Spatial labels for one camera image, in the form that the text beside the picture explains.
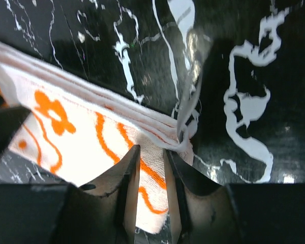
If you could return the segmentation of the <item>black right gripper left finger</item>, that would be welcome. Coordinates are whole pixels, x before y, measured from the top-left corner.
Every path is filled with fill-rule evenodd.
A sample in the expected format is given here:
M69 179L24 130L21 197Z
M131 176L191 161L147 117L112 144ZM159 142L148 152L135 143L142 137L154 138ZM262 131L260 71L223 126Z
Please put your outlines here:
M72 184L0 184L0 243L133 243L140 146L97 180L98 195Z

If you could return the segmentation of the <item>orange white towel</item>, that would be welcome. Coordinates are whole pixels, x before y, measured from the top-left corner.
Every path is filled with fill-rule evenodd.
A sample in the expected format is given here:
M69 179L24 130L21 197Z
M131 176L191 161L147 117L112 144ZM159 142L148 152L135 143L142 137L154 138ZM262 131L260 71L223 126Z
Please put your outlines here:
M92 85L0 42L0 95L31 116L9 149L62 179L81 186L141 147L136 226L158 233L167 218L163 151L193 162L197 122L179 121Z

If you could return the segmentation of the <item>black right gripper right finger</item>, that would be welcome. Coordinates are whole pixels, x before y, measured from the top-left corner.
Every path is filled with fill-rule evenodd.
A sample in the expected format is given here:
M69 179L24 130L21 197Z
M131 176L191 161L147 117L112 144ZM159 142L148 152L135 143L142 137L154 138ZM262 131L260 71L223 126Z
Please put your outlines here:
M165 150L173 243L305 243L305 184L217 184Z

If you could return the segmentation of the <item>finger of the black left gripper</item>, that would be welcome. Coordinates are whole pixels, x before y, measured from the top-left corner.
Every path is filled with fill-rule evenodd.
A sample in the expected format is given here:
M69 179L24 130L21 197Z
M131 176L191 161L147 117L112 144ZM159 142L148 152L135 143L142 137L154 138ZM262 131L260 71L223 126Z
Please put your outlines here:
M28 108L20 105L3 108L3 104L4 99L0 95L0 155L31 113Z

